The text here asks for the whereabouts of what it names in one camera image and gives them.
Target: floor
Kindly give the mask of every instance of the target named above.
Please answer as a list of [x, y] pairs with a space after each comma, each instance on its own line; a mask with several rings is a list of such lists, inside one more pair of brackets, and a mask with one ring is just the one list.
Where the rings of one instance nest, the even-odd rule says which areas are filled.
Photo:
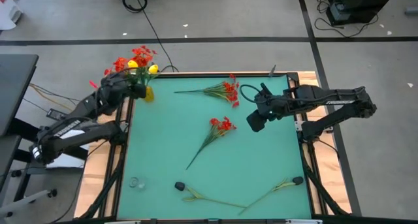
[[[316, 11], [316, 0], [304, 2], [312, 24], [324, 17]], [[143, 42], [151, 42], [148, 46], [160, 53], [156, 63], [169, 64], [144, 14], [127, 12], [120, 0], [20, 0], [18, 4], [25, 14], [17, 28], [0, 34], [0, 53], [38, 54], [32, 83], [59, 94], [87, 95], [92, 91], [89, 80], [98, 81], [117, 57], [127, 56]], [[383, 37], [380, 42], [309, 37], [299, 0], [151, 0], [146, 12], [181, 71], [269, 71], [277, 65], [277, 71], [317, 71], [322, 85], [330, 88], [366, 86], [377, 112], [370, 119], [341, 124], [361, 212], [418, 219], [414, 136], [418, 42], [397, 38], [418, 40], [418, 17], [403, 13], [405, 7], [414, 5], [418, 0], [390, 0], [379, 12], [379, 20], [359, 35]], [[342, 32], [352, 34], [360, 27], [346, 25]], [[317, 38], [339, 37], [334, 31], [316, 28], [313, 33]], [[312, 52], [311, 45], [317, 46], [317, 52]], [[66, 111], [43, 101], [31, 89], [25, 98], [43, 108]], [[36, 126], [52, 123], [26, 102], [18, 117]], [[22, 166], [13, 164], [14, 168]], [[59, 173], [31, 179], [28, 195], [49, 188], [57, 188], [59, 195], [38, 200], [6, 222], [45, 223], [59, 217], [70, 205], [79, 177]], [[11, 179], [5, 202], [10, 202], [17, 183], [18, 178]], [[63, 220], [70, 220], [72, 212]]]

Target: yellow tulip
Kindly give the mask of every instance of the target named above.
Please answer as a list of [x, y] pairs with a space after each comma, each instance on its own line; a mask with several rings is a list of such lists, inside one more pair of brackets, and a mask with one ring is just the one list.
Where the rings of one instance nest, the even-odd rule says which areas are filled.
[[152, 65], [150, 68], [148, 68], [148, 71], [152, 74], [156, 74], [158, 72], [158, 65]]
[[136, 63], [136, 61], [134, 61], [134, 60], [130, 60], [130, 61], [128, 61], [128, 67], [129, 68], [138, 68], [138, 63]]

